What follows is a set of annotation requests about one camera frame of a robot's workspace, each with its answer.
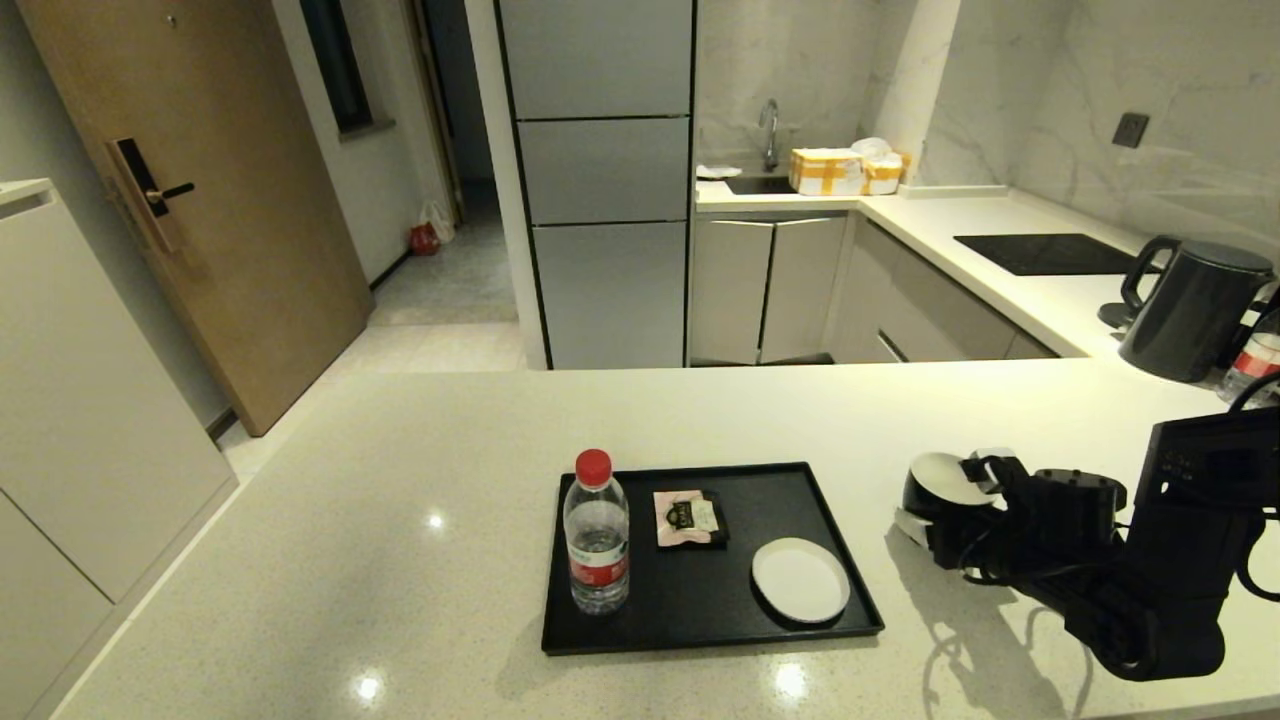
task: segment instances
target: water bottle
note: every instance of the water bottle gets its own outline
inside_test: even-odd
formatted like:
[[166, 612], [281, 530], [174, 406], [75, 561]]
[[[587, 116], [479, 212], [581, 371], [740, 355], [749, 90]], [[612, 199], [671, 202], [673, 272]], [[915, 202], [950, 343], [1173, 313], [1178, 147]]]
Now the water bottle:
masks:
[[577, 456], [577, 480], [564, 496], [573, 602], [588, 615], [607, 615], [627, 600], [631, 520], [627, 496], [603, 450]]
[[[1276, 370], [1280, 370], [1280, 309], [1262, 316], [1253, 327], [1253, 334], [1244, 343], [1240, 356], [1222, 377], [1222, 384], [1217, 386], [1217, 396], [1231, 402], [1245, 386]], [[1244, 404], [1244, 409], [1253, 410], [1275, 404], [1275, 391], [1263, 388]]]

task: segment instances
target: window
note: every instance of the window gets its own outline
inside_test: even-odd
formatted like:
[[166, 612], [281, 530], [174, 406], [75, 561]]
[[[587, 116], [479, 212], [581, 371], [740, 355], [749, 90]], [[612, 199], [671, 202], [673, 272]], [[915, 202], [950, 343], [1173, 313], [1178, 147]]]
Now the window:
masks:
[[351, 49], [351, 33], [342, 15], [339, 0], [301, 0], [302, 15], [307, 20], [307, 33], [320, 61], [320, 76], [329, 94], [333, 117], [339, 132], [351, 132], [374, 122], [369, 110], [369, 97], [360, 82], [356, 51]]

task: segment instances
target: kettle handle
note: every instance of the kettle handle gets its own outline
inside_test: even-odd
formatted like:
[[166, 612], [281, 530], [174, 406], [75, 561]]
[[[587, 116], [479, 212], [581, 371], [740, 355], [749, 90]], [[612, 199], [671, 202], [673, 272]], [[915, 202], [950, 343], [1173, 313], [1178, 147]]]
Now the kettle handle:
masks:
[[1142, 252], [1138, 254], [1138, 259], [1134, 260], [1133, 266], [1129, 268], [1129, 274], [1124, 277], [1124, 282], [1120, 284], [1120, 299], [1124, 300], [1124, 304], [1134, 316], [1138, 315], [1138, 311], [1147, 302], [1138, 296], [1138, 283], [1142, 281], [1142, 275], [1147, 273], [1147, 268], [1151, 266], [1156, 252], [1161, 250], [1172, 250], [1176, 252], [1178, 246], [1181, 243], [1176, 237], [1162, 234], [1148, 241]]

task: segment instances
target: induction cooktop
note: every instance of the induction cooktop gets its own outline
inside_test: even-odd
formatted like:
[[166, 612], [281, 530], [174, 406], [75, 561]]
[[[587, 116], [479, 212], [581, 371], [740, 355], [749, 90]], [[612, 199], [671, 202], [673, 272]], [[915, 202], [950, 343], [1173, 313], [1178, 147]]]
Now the induction cooktop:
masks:
[[957, 241], [1015, 275], [1123, 275], [1134, 256], [1082, 233], [957, 234]]

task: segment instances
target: tiled floor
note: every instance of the tiled floor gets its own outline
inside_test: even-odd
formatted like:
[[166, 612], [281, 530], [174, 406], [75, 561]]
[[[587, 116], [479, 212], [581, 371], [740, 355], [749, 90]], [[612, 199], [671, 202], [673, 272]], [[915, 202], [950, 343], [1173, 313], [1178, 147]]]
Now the tiled floor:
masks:
[[237, 423], [218, 439], [241, 484], [324, 406], [324, 395], [364, 373], [525, 369], [515, 292], [492, 187], [467, 187], [471, 222], [438, 255], [411, 258], [374, 295], [378, 307], [333, 365], [261, 438]]
[[516, 319], [507, 241], [492, 183], [463, 190], [467, 223], [435, 255], [408, 258], [374, 293], [370, 325], [504, 323]]

